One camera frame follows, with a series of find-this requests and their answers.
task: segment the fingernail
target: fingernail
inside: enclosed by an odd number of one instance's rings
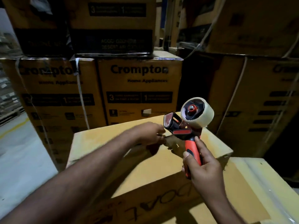
[[[190,155],[190,153],[189,153],[189,152],[183,152],[183,157],[184,157],[184,158],[187,158],[187,157],[188,157],[188,155]]]

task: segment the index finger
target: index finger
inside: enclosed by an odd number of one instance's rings
[[[163,133],[165,133],[165,129],[163,125],[158,124],[158,134],[163,134]]]
[[[210,150],[208,150],[204,142],[200,140],[197,136],[195,137],[195,143],[202,156],[203,164],[213,162],[215,160],[215,157],[212,155]]]

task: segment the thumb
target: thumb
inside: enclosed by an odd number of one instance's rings
[[[199,169],[200,165],[196,161],[196,159],[189,153],[189,152],[184,152],[183,153],[183,162],[188,165],[190,171],[192,172],[193,170]]]

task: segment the gray floor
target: gray floor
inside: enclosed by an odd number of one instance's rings
[[[26,113],[0,127],[0,170],[0,219],[57,173]]]

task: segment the tape roll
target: tape roll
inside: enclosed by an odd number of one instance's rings
[[[186,119],[186,104],[189,101],[194,101],[194,100],[201,100],[204,103],[204,110],[202,114],[197,117],[196,119],[193,120],[187,120]],[[181,108],[181,117],[182,119],[187,122],[190,126],[193,128],[203,128],[206,127],[214,118],[214,110],[211,108],[211,106],[206,102],[204,98],[201,97],[193,97],[186,101],[184,105]]]

